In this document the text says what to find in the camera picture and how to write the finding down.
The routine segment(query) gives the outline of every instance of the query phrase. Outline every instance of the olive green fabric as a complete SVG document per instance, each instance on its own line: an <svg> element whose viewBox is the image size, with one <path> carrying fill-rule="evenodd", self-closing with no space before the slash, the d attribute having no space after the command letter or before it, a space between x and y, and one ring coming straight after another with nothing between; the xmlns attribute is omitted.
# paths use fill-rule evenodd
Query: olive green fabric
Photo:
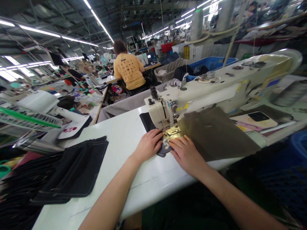
<svg viewBox="0 0 307 230"><path fill-rule="evenodd" d="M261 149L219 107L185 114L178 124L206 161L246 157Z"/></svg>

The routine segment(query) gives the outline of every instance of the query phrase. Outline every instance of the blue plastic crate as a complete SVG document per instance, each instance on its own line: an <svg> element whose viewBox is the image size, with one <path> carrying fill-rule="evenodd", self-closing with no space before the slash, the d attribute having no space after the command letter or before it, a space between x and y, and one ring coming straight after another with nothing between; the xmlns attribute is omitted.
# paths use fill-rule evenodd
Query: blue plastic crate
<svg viewBox="0 0 307 230"><path fill-rule="evenodd" d="M288 146L262 165L257 177L307 227L307 131L293 134Z"/></svg>
<svg viewBox="0 0 307 230"><path fill-rule="evenodd" d="M209 71L215 71L223 67L224 60L224 57L206 57L190 64L189 66L193 69L194 73L199 72L202 66L206 66ZM226 66L236 63L237 61L237 58L229 57ZM195 77L196 76L188 75L186 81L192 81Z"/></svg>

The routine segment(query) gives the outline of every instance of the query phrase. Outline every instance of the white sewing machine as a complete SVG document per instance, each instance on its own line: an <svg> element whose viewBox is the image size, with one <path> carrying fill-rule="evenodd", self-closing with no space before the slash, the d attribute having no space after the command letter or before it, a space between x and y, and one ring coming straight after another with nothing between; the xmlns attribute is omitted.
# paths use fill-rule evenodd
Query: white sewing machine
<svg viewBox="0 0 307 230"><path fill-rule="evenodd" d="M230 113L247 102L267 97L301 62L301 53L292 49L255 56L187 83L184 77L180 87L168 86L164 92L151 88L151 96L144 99L145 104L154 125L167 130L185 112L217 103L224 112Z"/></svg>

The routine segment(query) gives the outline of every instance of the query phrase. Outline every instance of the woman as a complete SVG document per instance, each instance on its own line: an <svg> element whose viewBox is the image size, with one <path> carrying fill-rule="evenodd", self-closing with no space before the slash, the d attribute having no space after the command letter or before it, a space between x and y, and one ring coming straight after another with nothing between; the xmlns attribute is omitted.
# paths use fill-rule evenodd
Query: woman
<svg viewBox="0 0 307 230"><path fill-rule="evenodd" d="M123 79L127 89L133 94L146 88L146 81L142 75L145 72L142 62L132 54L128 54L125 44L121 40L114 42L114 52L117 58L114 61L114 76Z"/></svg>

